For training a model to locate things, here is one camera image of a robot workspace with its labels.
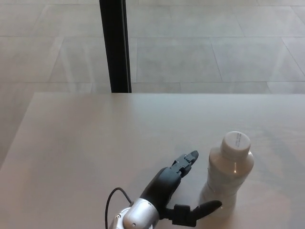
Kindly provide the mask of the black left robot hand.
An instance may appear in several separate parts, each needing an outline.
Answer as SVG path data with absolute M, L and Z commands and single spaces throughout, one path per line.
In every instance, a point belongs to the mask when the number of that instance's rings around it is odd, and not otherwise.
M 197 151 L 192 151 L 178 157 L 170 167 L 161 169 L 140 195 L 140 198 L 149 201 L 156 208 L 159 219 L 171 220 L 173 225 L 195 227 L 197 220 L 210 215 L 222 206 L 221 201 L 212 200 L 193 210 L 188 205 L 179 204 L 174 205 L 173 209 L 167 208 L 181 179 L 190 172 L 198 156 Z

